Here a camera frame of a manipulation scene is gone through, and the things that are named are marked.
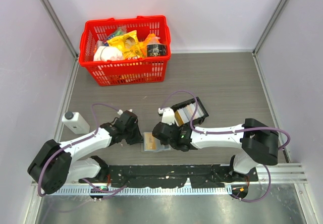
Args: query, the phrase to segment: white container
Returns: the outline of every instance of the white container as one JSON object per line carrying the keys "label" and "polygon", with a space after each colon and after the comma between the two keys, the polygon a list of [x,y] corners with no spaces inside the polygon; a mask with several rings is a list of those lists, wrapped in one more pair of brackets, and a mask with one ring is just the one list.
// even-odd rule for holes
{"label": "white container", "polygon": [[90,132],[90,125],[78,112],[66,112],[62,117],[62,122],[75,134],[87,134]]}

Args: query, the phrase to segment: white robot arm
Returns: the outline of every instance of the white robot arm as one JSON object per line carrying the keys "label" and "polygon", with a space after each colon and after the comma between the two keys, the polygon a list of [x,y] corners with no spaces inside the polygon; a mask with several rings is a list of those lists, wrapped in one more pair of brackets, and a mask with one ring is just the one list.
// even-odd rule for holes
{"label": "white robot arm", "polygon": [[105,182],[109,166],[98,156],[79,160],[101,148],[126,140],[129,145],[142,143],[138,118],[131,111],[125,111],[114,123],[102,124],[96,131],[77,139],[56,143],[47,141],[28,168],[28,174],[38,183],[41,171],[48,159],[64,148],[46,168],[41,187],[46,194],[56,192],[64,183],[90,178],[92,182]]}
{"label": "white robot arm", "polygon": [[[232,147],[242,149],[233,156],[232,170],[246,175],[258,164],[276,165],[278,155],[278,133],[274,131],[239,132],[245,128],[266,127],[255,119],[246,119],[244,124],[226,128],[195,127],[193,131],[188,124],[178,126],[175,113],[171,108],[158,110],[163,115],[152,135],[161,144],[170,144],[174,149],[188,151],[206,147]],[[228,134],[208,134],[230,132]]]}

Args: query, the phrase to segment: red basket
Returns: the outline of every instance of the red basket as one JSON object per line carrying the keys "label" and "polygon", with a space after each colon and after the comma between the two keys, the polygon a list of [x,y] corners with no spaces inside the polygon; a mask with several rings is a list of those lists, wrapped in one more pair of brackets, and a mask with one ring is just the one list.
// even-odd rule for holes
{"label": "red basket", "polygon": [[[137,30],[139,41],[149,33],[160,37],[167,47],[167,55],[122,61],[93,61],[94,47],[98,40],[104,40],[118,27],[127,31]],[[167,61],[171,58],[171,36],[165,16],[138,16],[134,19],[88,21],[80,42],[79,63],[85,67],[100,86],[162,82],[165,78]]]}

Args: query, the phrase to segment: chip bag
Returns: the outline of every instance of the chip bag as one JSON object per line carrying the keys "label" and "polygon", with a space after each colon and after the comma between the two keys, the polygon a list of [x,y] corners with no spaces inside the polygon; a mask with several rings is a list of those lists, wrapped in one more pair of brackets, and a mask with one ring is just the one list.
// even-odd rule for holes
{"label": "chip bag", "polygon": [[116,36],[107,41],[109,46],[115,46],[123,53],[124,59],[139,59],[144,58],[140,50],[137,31],[131,31],[122,36]]}

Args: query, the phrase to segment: white wall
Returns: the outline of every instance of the white wall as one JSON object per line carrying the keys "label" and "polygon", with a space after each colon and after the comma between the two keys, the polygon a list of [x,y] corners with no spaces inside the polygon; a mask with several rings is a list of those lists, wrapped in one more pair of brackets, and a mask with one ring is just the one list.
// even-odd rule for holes
{"label": "white wall", "polygon": [[0,0],[0,217],[21,223],[27,168],[53,137],[73,60],[39,0]]}
{"label": "white wall", "polygon": [[[323,182],[322,5],[290,0],[259,54],[281,127],[292,137],[292,160],[302,163],[316,192]],[[322,197],[316,197],[322,207]]]}
{"label": "white wall", "polygon": [[172,50],[252,50],[279,0],[50,0],[74,47],[88,20],[165,15]]}

